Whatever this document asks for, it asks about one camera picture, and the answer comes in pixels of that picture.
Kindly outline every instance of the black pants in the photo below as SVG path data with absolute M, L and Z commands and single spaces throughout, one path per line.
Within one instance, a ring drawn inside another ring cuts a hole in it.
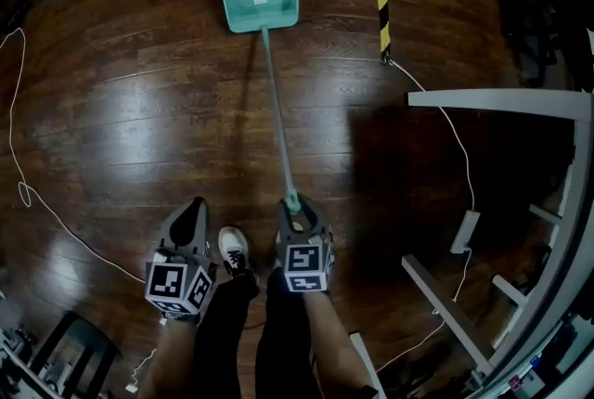
M 240 399 L 238 345 L 250 301 L 251 277 L 220 285 L 196 332 L 195 379 L 200 397 Z M 280 268 L 268 279 L 266 324 L 256 355 L 256 397 L 321 399 L 309 362 L 311 338 L 303 295 L 289 292 Z

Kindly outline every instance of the mint green dustpan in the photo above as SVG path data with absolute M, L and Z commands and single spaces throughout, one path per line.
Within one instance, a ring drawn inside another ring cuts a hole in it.
M 285 188 L 287 190 L 285 202 L 289 210 L 293 214 L 296 214 L 301 210 L 301 205 L 292 181 L 289 152 L 287 150 L 285 130 L 280 114 L 280 102 L 278 100 L 277 83 L 272 64 L 268 29 L 285 28 L 294 25 L 299 19 L 299 0 L 223 0 L 223 4 L 225 5 L 226 20 L 232 32 L 262 31 L 266 51 L 268 79 L 273 101 L 275 127 L 278 137 L 278 148 L 280 150 Z

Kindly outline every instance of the white power adapter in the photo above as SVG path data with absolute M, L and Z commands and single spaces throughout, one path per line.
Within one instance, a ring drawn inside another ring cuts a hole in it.
M 469 250 L 468 243 L 471 241 L 472 233 L 480 215 L 477 211 L 466 211 L 452 247 L 449 248 L 450 252 L 453 254 L 463 254 L 464 251 Z

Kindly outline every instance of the white metal frame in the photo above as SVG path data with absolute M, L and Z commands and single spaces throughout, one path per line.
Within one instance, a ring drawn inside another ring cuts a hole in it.
M 388 399 L 386 397 L 386 393 L 381 386 L 380 378 L 378 378 L 378 373 L 375 372 L 373 368 L 373 363 L 371 362 L 371 358 L 369 357 L 368 349 L 365 347 L 365 343 L 363 343 L 363 338 L 361 338 L 360 333 L 353 333 L 350 336 L 351 343 L 361 356 L 363 363 L 365 364 L 365 369 L 368 371 L 369 377 L 371 378 L 371 383 L 373 387 L 378 391 L 377 399 Z
M 464 89 L 411 93 L 408 95 L 408 104 L 417 107 L 505 110 L 564 118 L 575 123 L 575 156 L 567 203 L 562 219 L 551 220 L 558 226 L 559 234 L 543 274 L 523 306 L 516 325 L 488 359 L 491 372 L 485 378 L 486 385 L 505 378 L 534 351 L 558 324 L 592 271 L 592 95 L 542 89 Z M 426 291 L 431 284 L 425 279 L 421 285 L 418 278 L 413 279 L 431 300 Z M 456 330 L 466 328 L 454 316 L 443 317 L 456 334 Z M 471 344 L 473 342 L 475 339 L 468 334 L 462 342 L 471 355 L 477 349 L 477 344 Z M 483 372 L 487 369 L 484 364 L 477 364 Z
M 528 297 L 526 297 L 523 293 L 518 291 L 513 285 L 511 285 L 502 276 L 494 276 L 492 282 L 493 282 L 493 285 L 495 285 L 498 289 L 500 289 L 508 297 L 510 297 L 512 300 L 514 300 L 520 308 L 524 308 L 526 306 L 526 304 L 528 303 Z
M 528 211 L 530 211 L 533 214 L 536 214 L 540 219 L 543 219 L 549 223 L 551 223 L 552 225 L 561 225 L 563 218 L 561 216 L 559 216 L 558 214 L 556 214 L 555 212 L 551 212 L 542 208 L 539 208 L 538 206 L 535 206 L 534 204 L 530 205 L 530 208 L 528 208 Z
M 493 354 L 493 348 L 488 341 L 481 337 L 470 319 L 449 298 L 449 295 L 443 291 L 433 276 L 425 270 L 413 255 L 403 257 L 402 266 L 464 345 L 477 367 L 483 373 L 490 374 L 493 367 L 489 362 L 489 358 Z

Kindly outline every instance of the chair leg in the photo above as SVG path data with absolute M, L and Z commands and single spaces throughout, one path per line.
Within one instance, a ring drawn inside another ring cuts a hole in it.
M 95 376 L 91 379 L 91 383 L 89 384 L 89 388 L 86 390 L 84 394 L 84 399 L 97 399 L 99 393 L 101 392 L 101 386 L 103 385 L 103 381 L 108 375 L 108 371 L 110 370 L 111 363 L 115 359 L 115 356 L 118 353 L 118 349 L 115 347 L 114 344 L 110 344 L 108 349 L 103 354 L 101 358 L 101 362 L 97 367 L 97 371 L 95 371 Z
M 49 359 L 49 356 L 54 352 L 59 341 L 62 339 L 68 328 L 71 327 L 72 323 L 80 318 L 74 312 L 66 312 L 66 315 L 62 317 L 58 325 L 51 332 L 49 338 L 45 341 L 44 345 L 39 350 L 39 353 L 31 362 L 30 369 L 36 375 L 39 375 L 45 362 Z
M 83 354 L 81 354 L 81 357 L 76 362 L 76 366 L 72 370 L 72 373 L 68 376 L 68 379 L 64 383 L 64 392 L 62 393 L 62 397 L 64 397 L 64 399 L 70 399 L 76 392 L 78 381 L 81 380 L 84 369 L 86 368 L 86 365 L 88 365 L 94 351 L 95 350 L 93 350 L 93 348 L 90 346 L 84 348 Z

